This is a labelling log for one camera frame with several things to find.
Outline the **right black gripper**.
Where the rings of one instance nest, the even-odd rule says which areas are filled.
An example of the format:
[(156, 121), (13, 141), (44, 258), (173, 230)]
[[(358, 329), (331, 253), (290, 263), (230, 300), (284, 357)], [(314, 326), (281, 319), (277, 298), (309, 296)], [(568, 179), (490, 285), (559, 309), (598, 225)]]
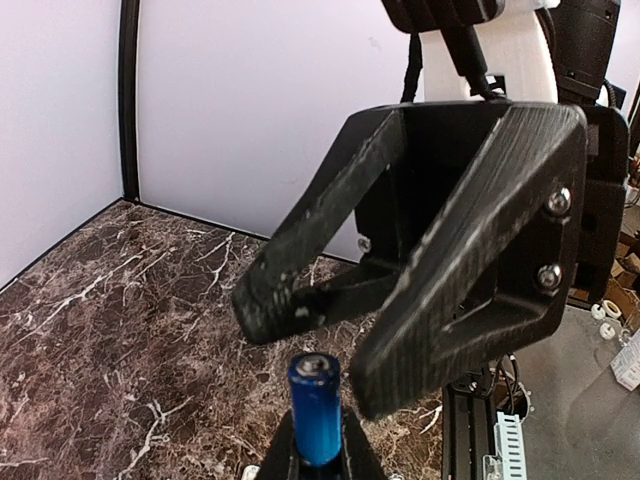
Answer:
[(628, 128), (560, 104), (406, 105), (388, 165), (398, 279), (350, 365), (374, 420), (551, 335), (573, 288), (602, 295)]

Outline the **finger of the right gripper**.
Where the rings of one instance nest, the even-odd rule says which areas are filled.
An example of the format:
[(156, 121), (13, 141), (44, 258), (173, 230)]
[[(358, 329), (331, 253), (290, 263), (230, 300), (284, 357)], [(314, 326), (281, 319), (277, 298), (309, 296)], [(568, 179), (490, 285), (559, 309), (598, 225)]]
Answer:
[(402, 156), (400, 111), (366, 110), (347, 119), (309, 186), (233, 291), (236, 319), (249, 342), (264, 345), (316, 326), (316, 310), (294, 293), (296, 278)]

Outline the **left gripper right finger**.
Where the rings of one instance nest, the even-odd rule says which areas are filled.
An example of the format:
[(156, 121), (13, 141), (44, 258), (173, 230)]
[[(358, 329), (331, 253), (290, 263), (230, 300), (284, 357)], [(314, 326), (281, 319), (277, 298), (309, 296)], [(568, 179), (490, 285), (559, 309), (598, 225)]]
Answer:
[(385, 480), (380, 460), (352, 409), (342, 415), (341, 468), (342, 479)]

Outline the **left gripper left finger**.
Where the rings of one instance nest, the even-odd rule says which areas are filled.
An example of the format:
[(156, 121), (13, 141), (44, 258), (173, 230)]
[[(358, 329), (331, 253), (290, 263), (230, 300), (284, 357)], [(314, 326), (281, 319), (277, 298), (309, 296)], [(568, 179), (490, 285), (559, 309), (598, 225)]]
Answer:
[(288, 410), (282, 417), (260, 464), (256, 480), (298, 480), (300, 457), (296, 449), (293, 416)]

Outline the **blue AAA battery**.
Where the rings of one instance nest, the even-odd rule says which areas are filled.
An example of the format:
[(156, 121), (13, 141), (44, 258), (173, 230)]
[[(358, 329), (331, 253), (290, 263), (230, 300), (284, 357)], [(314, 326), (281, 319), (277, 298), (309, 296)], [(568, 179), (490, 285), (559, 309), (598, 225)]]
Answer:
[(288, 368), (296, 448), (302, 460), (321, 468), (342, 448), (341, 368), (336, 357), (311, 352)]

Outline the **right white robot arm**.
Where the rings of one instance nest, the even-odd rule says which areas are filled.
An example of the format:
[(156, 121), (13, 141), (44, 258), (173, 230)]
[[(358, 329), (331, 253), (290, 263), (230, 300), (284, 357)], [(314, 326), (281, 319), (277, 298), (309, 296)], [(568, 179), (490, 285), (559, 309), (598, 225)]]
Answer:
[(596, 104), (615, 1), (388, 1), (425, 101), (351, 115), (237, 284), (268, 344), (376, 313), (351, 360), (361, 414), (392, 414), (552, 335), (607, 288), (628, 125)]

